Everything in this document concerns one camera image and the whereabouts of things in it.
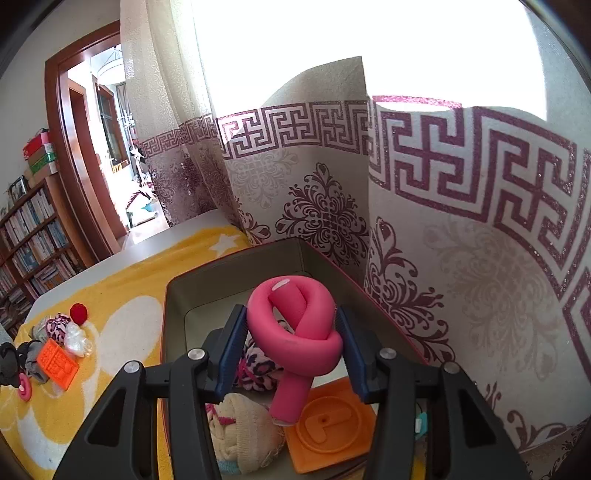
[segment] green box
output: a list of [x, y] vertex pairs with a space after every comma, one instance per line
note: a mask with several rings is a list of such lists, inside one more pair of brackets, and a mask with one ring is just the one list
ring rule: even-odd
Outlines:
[[41, 159], [39, 161], [35, 162], [34, 165], [31, 165], [31, 172], [34, 175], [39, 170], [41, 170], [45, 165], [47, 165], [48, 163], [51, 163], [53, 161], [56, 161], [56, 160], [57, 160], [57, 157], [56, 157], [55, 153], [45, 154], [41, 157]]

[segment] cardboard box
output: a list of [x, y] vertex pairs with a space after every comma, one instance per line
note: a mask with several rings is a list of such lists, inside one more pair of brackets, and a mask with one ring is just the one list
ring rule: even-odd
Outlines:
[[55, 162], [57, 160], [56, 154], [55, 153], [48, 153], [45, 154], [41, 157], [40, 160], [38, 160], [37, 162], [35, 162], [34, 165], [31, 165], [31, 172], [33, 173], [33, 175], [35, 173], [37, 173], [39, 170], [41, 170], [46, 164], [51, 163], [51, 162]]
[[29, 166], [33, 166], [39, 160], [41, 160], [45, 155], [49, 153], [54, 153], [53, 151], [53, 144], [46, 143], [41, 146], [38, 150], [34, 151], [33, 154], [27, 159]]
[[38, 170], [36, 173], [33, 174], [33, 182], [36, 185], [37, 183], [42, 182], [45, 177], [53, 175], [54, 173], [57, 173], [59, 171], [60, 169], [58, 168], [58, 164], [56, 161], [46, 163], [41, 168], [41, 170]]
[[46, 143], [51, 143], [51, 140], [49, 139], [49, 132], [41, 132], [37, 134], [22, 148], [22, 156], [25, 157], [25, 160], [27, 160], [31, 155], [39, 150], [42, 145]]

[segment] pink foam tube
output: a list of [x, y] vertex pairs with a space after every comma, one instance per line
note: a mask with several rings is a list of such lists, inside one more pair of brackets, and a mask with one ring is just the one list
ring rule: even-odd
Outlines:
[[[277, 323], [273, 307], [295, 334]], [[326, 375], [339, 362], [343, 342], [334, 329], [334, 316], [330, 292], [312, 278], [270, 278], [252, 292], [246, 311], [248, 329], [266, 356], [284, 368], [270, 408], [276, 423], [296, 423], [314, 377]]]

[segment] plastic bag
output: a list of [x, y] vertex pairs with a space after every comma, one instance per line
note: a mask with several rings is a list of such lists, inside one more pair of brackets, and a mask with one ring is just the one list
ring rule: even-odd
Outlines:
[[76, 356], [82, 357], [92, 353], [92, 342], [86, 338], [86, 332], [74, 322], [70, 322], [66, 326], [64, 347]]
[[39, 340], [42, 343], [45, 343], [47, 341], [49, 335], [47, 334], [45, 325], [47, 324], [50, 318], [51, 317], [45, 317], [39, 323], [33, 325], [33, 327], [31, 328], [31, 332], [29, 333], [29, 336], [33, 340]]

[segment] wooden bookcase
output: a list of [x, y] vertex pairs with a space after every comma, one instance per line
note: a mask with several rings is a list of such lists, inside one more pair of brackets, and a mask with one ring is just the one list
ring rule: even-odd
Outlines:
[[[2, 230], [12, 228], [9, 220], [15, 215], [20, 215], [19, 210], [22, 207], [28, 208], [28, 202], [36, 202], [33, 198], [38, 199], [37, 194], [41, 191], [43, 191], [47, 203], [53, 208], [53, 214], [49, 215], [42, 221], [41, 218], [39, 218], [40, 223], [34, 221], [36, 224], [34, 228], [31, 228], [32, 224], [29, 224], [26, 226], [29, 233], [24, 235], [18, 242], [11, 241], [9, 238], [9, 244], [7, 244], [2, 235]], [[55, 237], [51, 234], [50, 224], [53, 224], [53, 222], [58, 222], [61, 226], [61, 231], [65, 239], [64, 245], [60, 245], [59, 242], [56, 242]], [[31, 251], [31, 253], [33, 253], [32, 250], [37, 252], [37, 254], [39, 252], [38, 249], [31, 248], [35, 242], [39, 241], [40, 235], [38, 236], [38, 234], [43, 235], [46, 240], [49, 239], [51, 241], [49, 247], [53, 252], [48, 255], [47, 258], [42, 259], [41, 257], [43, 255], [39, 258], [35, 258], [35, 262], [37, 263], [36, 266], [34, 263], [30, 263], [26, 265], [25, 269], [23, 269], [24, 263], [22, 261], [22, 253], [24, 251]], [[40, 285], [38, 276], [44, 271], [44, 269], [53, 265], [59, 270], [57, 267], [57, 265], [59, 265], [62, 272], [66, 270], [68, 275], [70, 275], [70, 277], [72, 276], [72, 272], [69, 271], [68, 268], [63, 268], [65, 265], [64, 258], [66, 261], [70, 262], [70, 266], [75, 274], [95, 263], [93, 255], [90, 253], [86, 245], [86, 240], [82, 236], [79, 226], [72, 214], [72, 210], [66, 198], [66, 192], [61, 183], [61, 178], [59, 174], [53, 174], [46, 177], [41, 183], [38, 183], [30, 189], [26, 195], [18, 199], [18, 201], [15, 202], [14, 207], [12, 207], [10, 211], [0, 219], [0, 271], [4, 269], [4, 273], [6, 273], [8, 270], [9, 274], [12, 276], [10, 283], [12, 283], [12, 280], [14, 279], [14, 284], [9, 287], [9, 290], [6, 293], [4, 293], [4, 290], [6, 289], [2, 289], [0, 286], [0, 314], [4, 312], [8, 315], [8, 318], [4, 318], [2, 324], [13, 338], [18, 332], [20, 324], [27, 317], [27, 313], [35, 300], [44, 293], [43, 291], [39, 291], [38, 288]], [[20, 265], [21, 271], [17, 268], [17, 263]], [[60, 279], [66, 280], [66, 278], [60, 273], [59, 275], [56, 275], [55, 281], [52, 282], [52, 284], [56, 282], [60, 283]], [[53, 285], [49, 287], [45, 284], [42, 285], [46, 289], [51, 289], [56, 286]], [[22, 311], [18, 314], [15, 312], [16, 309], [12, 309], [10, 312], [8, 312], [7, 309], [7, 305], [10, 304], [10, 298], [15, 298], [16, 296], [21, 299], [22, 296], [24, 296], [26, 299], [26, 301], [21, 300]]]

